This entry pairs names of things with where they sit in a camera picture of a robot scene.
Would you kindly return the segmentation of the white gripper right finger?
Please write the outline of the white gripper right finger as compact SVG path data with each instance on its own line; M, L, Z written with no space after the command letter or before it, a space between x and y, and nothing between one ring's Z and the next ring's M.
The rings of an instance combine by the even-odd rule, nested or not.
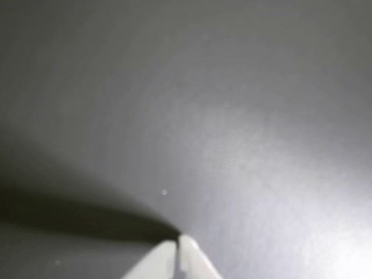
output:
M185 273L186 278L222 279L221 274L192 237L183 234L178 243L180 270Z

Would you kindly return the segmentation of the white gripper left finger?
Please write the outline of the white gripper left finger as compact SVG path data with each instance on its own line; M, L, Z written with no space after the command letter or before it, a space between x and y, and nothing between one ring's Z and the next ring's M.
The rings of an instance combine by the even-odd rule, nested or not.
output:
M123 279L173 278L176 266L177 244L163 241L150 250L124 276Z

